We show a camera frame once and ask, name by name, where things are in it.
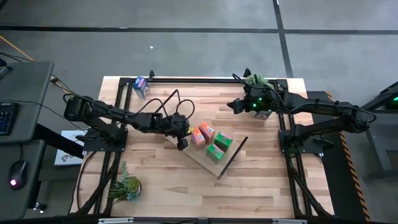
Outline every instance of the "wooden tabletop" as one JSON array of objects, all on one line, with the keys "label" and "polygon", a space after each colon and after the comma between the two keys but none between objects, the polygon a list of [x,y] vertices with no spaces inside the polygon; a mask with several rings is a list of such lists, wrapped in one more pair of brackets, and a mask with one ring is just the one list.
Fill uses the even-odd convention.
[{"label": "wooden tabletop", "polygon": [[[104,77],[99,100],[114,104],[119,78]],[[290,92],[307,97],[303,79],[287,81]],[[252,113],[233,114],[226,104],[242,98],[243,87],[222,83],[150,83],[146,100],[133,93],[130,111],[139,110],[152,98],[164,101],[175,89],[179,90],[181,100],[191,99],[195,103],[195,116],[202,117],[216,129],[232,130],[229,133],[236,142],[246,136],[249,138],[224,176],[217,180],[217,176],[178,151],[163,136],[140,133],[128,127],[127,146],[121,160],[127,162],[129,174],[141,180],[142,196],[136,205],[129,202],[114,204],[112,216],[293,218],[285,157],[280,153],[277,139],[280,126],[276,114],[273,113],[267,121],[254,119]],[[172,98],[166,104],[166,110],[173,110],[177,102]],[[159,106],[159,102],[153,102],[144,111],[153,112]],[[312,124],[311,114],[299,113],[294,118],[297,124]],[[104,153],[97,153],[86,166],[80,186],[81,204],[98,185],[103,157]],[[333,213],[321,160],[311,154],[302,157],[308,188],[325,210]],[[101,210],[107,192],[105,189]],[[298,195],[304,212],[300,190]],[[71,209],[74,211],[76,198]]]}]

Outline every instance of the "white paper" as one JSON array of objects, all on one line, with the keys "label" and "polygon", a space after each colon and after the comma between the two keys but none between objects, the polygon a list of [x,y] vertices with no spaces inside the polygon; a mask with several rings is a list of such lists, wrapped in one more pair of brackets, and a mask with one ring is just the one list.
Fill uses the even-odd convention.
[{"label": "white paper", "polygon": [[[78,131],[62,131],[61,135],[71,141],[76,141],[77,144],[83,146],[84,142],[77,141],[76,136],[85,135],[86,133],[82,130]],[[83,160],[77,158],[71,154],[67,154],[64,151],[58,149],[57,155],[55,156],[54,165],[55,166],[67,166],[67,165],[78,165],[81,164]]]}]

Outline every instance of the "blue box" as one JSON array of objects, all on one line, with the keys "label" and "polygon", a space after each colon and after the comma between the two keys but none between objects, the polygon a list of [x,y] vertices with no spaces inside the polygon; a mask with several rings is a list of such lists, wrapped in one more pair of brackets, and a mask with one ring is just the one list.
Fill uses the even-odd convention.
[{"label": "blue box", "polygon": [[132,87],[136,91],[139,98],[145,99],[147,97],[149,85],[144,77],[137,77]]}]

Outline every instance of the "keyboard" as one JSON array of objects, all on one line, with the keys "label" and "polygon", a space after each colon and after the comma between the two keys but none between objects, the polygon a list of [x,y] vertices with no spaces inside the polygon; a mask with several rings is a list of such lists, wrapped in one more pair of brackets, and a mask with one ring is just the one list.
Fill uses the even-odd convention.
[{"label": "keyboard", "polygon": [[14,121],[18,114],[18,103],[0,104],[0,136],[11,134]]}]

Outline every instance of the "potted plant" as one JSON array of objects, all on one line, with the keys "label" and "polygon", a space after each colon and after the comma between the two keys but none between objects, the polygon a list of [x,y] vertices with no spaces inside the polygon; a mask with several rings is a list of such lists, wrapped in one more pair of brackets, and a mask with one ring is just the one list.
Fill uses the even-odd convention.
[{"label": "potted plant", "polygon": [[[250,84],[250,85],[263,84],[263,85],[268,86],[269,88],[274,89],[274,87],[270,83],[268,83],[268,79],[264,78],[261,74],[259,74],[259,75],[256,75],[256,74],[249,75],[246,78],[246,82],[248,84]],[[271,115],[271,113],[272,113],[271,110],[258,111],[258,112],[254,113],[254,118],[266,120]]]},{"label": "potted plant", "polygon": [[127,163],[124,161],[122,164],[122,179],[120,182],[116,181],[113,187],[109,189],[108,198],[117,199],[116,203],[129,201],[136,204],[141,191],[141,182],[136,176],[129,177]]}]

